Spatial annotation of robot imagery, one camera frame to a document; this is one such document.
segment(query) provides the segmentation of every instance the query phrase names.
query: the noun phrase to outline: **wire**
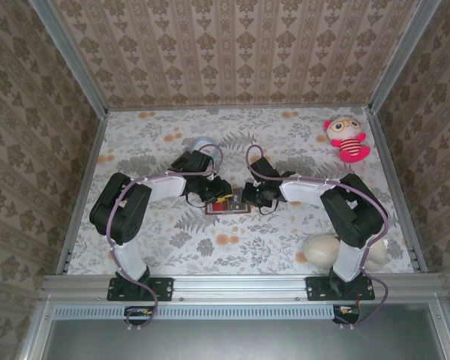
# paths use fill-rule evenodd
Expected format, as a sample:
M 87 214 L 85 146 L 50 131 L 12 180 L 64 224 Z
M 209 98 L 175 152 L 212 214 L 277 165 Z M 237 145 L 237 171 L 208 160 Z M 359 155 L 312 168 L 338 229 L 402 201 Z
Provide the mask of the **wire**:
M 355 306 L 358 308 L 358 313 L 360 314 L 360 294 L 357 291 L 357 302 L 355 303 Z
M 357 194 L 359 195 L 361 198 L 363 198 L 364 200 L 366 200 L 367 202 L 369 202 L 380 214 L 380 216 L 383 219 L 383 228 L 382 231 L 372 240 L 370 240 L 367 244 L 367 247 L 365 248 L 363 257 L 361 258 L 361 262 L 360 262 L 360 270 L 361 273 L 370 278 L 372 281 L 376 281 L 377 283 L 379 283 L 380 285 L 382 285 L 385 289 L 385 294 L 382 297 L 382 300 L 380 301 L 380 303 L 378 304 L 378 306 L 376 307 L 375 311 L 368 316 L 366 319 L 361 320 L 355 324 L 350 324 L 350 327 L 353 326 L 360 326 L 363 325 L 365 323 L 367 323 L 372 317 L 374 317 L 379 311 L 380 309 L 383 307 L 383 305 L 385 304 L 386 299 L 389 296 L 389 288 L 387 287 L 386 283 L 384 283 L 383 281 L 381 281 L 380 279 L 378 279 L 377 277 L 371 276 L 369 275 L 366 271 L 365 271 L 365 261 L 367 260 L 368 254 L 370 253 L 370 248 L 373 244 L 375 244 L 376 242 L 378 242 L 381 238 L 383 238 L 386 233 L 389 231 L 389 219 L 387 218 L 386 213 L 383 211 L 383 209 L 380 207 L 380 205 L 373 200 L 371 197 L 369 197 L 366 193 L 363 193 L 360 190 L 355 189 L 354 187 L 351 187 L 349 185 L 346 184 L 342 184 L 339 181 L 333 181 L 333 180 L 324 180 L 324 179 L 318 179 L 318 178 L 309 178 L 307 176 L 301 176 L 299 175 L 297 178 L 272 178 L 270 176 L 264 176 L 262 174 L 260 174 L 259 172 L 255 171 L 254 169 L 252 169 L 251 164 L 250 164 L 250 159 L 249 159 L 249 154 L 250 154 L 250 150 L 253 148 L 257 148 L 260 150 L 260 154 L 263 156 L 263 149 L 261 148 L 260 145 L 257 144 L 252 144 L 248 147 L 247 152 L 245 153 L 245 161 L 247 162 L 247 167 L 250 170 L 251 173 L 253 173 L 254 175 L 265 179 L 265 180 L 272 180 L 272 181 L 294 181 L 294 182 L 311 182 L 314 184 L 327 184 L 327 185 L 332 185 L 332 186 L 338 186 L 339 188 L 343 188 L 351 193 Z
M 142 287 L 143 289 L 145 289 L 147 292 L 149 292 L 151 294 L 151 296 L 153 297 L 153 301 L 154 301 L 154 308 L 151 311 L 150 317 L 141 325 L 141 326 L 147 326 L 152 319 L 154 318 L 155 314 L 157 313 L 158 310 L 158 297 L 157 294 L 155 294 L 155 292 L 146 284 L 144 283 L 140 283 L 139 281 L 133 279 L 122 267 L 122 264 L 120 263 L 118 257 L 115 254 L 115 248 L 116 248 L 116 243 L 112 240 L 112 236 L 111 236 L 111 232 L 112 232 L 112 223 L 113 223 L 113 218 L 116 215 L 117 209 L 120 206 L 120 202 L 124 199 L 125 195 L 127 194 L 127 192 L 137 183 L 139 182 L 143 182 L 143 181 L 147 181 L 147 180 L 154 180 L 154 179 L 163 179 L 169 176 L 208 176 L 210 174 L 212 174 L 215 171 L 218 171 L 218 167 L 222 164 L 222 162 L 224 161 L 224 152 L 222 151 L 222 149 L 215 145 L 215 144 L 206 144 L 204 146 L 202 146 L 200 150 L 206 148 L 206 147 L 215 147 L 216 149 L 218 149 L 218 151 L 220 152 L 220 160 L 218 161 L 216 166 L 213 166 L 211 169 L 206 170 L 206 171 L 202 171 L 202 172 L 170 172 L 170 171 L 166 171 L 165 174 L 155 174 L 155 175 L 151 175 L 148 177 L 142 177 L 142 178 L 135 178 L 133 180 L 130 181 L 130 183 L 125 186 L 125 188 L 121 191 L 120 195 L 118 195 L 117 200 L 115 200 L 115 204 L 112 207 L 112 211 L 110 212 L 110 216 L 108 218 L 108 221 L 106 223 L 106 230 L 105 230 L 105 236 L 106 236 L 106 240 L 110 245 L 110 253 L 112 254 L 112 259 L 115 262 L 115 264 L 118 267 L 118 273 L 126 280 L 130 281 L 132 284 L 138 285 L 139 287 Z M 129 328 L 131 329 L 133 326 L 130 324 L 130 322 L 127 323 Z
M 273 213 L 275 212 L 275 210 L 277 210 L 277 207 L 278 207 L 278 200 L 275 199 L 275 207 L 274 207 L 274 209 L 273 209 L 272 211 L 270 211 L 270 212 L 263 213 L 263 212 L 262 212 L 262 207 L 263 207 L 263 206 L 259 206 L 259 208 L 258 208 L 258 212 L 259 212 L 261 215 L 263 215 L 263 216 L 265 216 L 265 215 L 271 215 L 271 214 L 273 214 Z
M 146 310 L 148 310 L 148 309 L 145 309 L 145 308 L 134 308 L 134 309 L 130 309 L 127 312 L 127 316 L 125 317 L 125 323 L 128 325 L 128 330 L 131 330 L 132 327 L 133 327 L 133 325 L 130 324 L 130 315 L 131 314 L 135 314 L 135 313 L 143 313 L 143 314 L 145 314 Z M 146 321 L 144 323 L 140 324 L 140 325 L 136 325 L 136 328 L 138 330 L 140 330 L 142 326 L 145 326 L 145 324 L 146 324 Z
M 196 205 L 192 204 L 192 203 L 188 200 L 188 194 L 185 194 L 185 202 L 186 202 L 188 205 L 193 206 L 194 208 L 197 208 L 197 209 L 203 209 L 203 208 L 205 208 L 205 207 L 209 204 L 209 202 L 206 202 L 203 206 L 196 206 Z
M 350 325 L 350 326 L 353 325 L 353 324 L 350 324 L 348 321 L 346 321 L 346 320 L 345 320 L 343 317 L 341 317 L 341 316 L 335 315 L 335 319 L 340 320 L 343 324 Z

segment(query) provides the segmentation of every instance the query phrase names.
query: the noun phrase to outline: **stuffed toy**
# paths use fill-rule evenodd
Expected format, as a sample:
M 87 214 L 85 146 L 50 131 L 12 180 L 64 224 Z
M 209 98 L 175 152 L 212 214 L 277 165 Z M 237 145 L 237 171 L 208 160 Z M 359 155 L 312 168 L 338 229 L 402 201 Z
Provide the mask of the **stuffed toy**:
M 314 236 L 305 242 L 303 254 L 317 268 L 329 270 L 338 257 L 340 240 L 330 234 Z M 383 239 L 370 248 L 364 267 L 368 272 L 379 272 L 387 263 L 387 249 Z
M 342 116 L 325 121 L 323 127 L 331 140 L 331 145 L 339 148 L 340 160 L 343 162 L 355 163 L 370 154 L 370 147 L 360 144 L 365 140 L 366 134 L 361 132 L 362 126 L 358 120 Z

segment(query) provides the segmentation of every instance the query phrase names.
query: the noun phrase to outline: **pink plush doll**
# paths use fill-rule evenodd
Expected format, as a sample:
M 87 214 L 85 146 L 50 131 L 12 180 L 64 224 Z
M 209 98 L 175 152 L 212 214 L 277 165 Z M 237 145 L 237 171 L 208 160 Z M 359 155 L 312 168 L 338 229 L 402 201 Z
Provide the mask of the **pink plush doll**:
M 327 120 L 323 126 L 331 140 L 331 145 L 339 148 L 340 160 L 355 163 L 370 154 L 370 147 L 363 146 L 366 134 L 361 132 L 362 126 L 354 118 L 342 116 L 335 120 Z

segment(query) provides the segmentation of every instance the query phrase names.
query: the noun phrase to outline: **glass panel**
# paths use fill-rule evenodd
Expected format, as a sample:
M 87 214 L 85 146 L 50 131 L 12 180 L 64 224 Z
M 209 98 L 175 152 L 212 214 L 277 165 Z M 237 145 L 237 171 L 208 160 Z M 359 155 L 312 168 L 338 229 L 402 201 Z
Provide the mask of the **glass panel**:
M 428 306 L 419 304 L 386 305 L 352 331 L 330 320 L 157 320 L 140 331 L 117 320 L 55 321 L 44 359 L 437 360 L 443 354 Z

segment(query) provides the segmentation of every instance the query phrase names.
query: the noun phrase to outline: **wall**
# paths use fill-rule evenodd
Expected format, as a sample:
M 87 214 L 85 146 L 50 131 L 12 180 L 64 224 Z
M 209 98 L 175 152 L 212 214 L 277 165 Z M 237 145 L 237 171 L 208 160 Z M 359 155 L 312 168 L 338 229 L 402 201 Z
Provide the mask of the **wall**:
M 419 0 L 52 0 L 109 107 L 365 103 Z
M 0 0 L 0 359 L 56 270 L 97 122 L 28 2 Z
M 450 299 L 450 0 L 442 1 L 379 111 L 431 271 Z

